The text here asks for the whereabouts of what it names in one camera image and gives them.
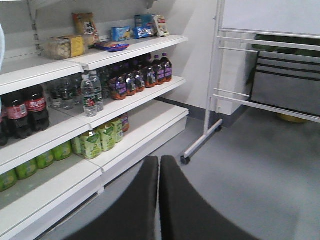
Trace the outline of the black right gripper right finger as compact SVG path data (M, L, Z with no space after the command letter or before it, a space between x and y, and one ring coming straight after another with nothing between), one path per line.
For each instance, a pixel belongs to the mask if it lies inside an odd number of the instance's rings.
M159 213L164 240L255 239L216 211L171 155L163 155L160 160Z

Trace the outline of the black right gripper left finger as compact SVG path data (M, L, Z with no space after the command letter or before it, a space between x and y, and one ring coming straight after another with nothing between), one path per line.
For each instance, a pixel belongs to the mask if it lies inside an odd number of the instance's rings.
M98 218L67 240L154 240L159 159L147 156L123 194Z

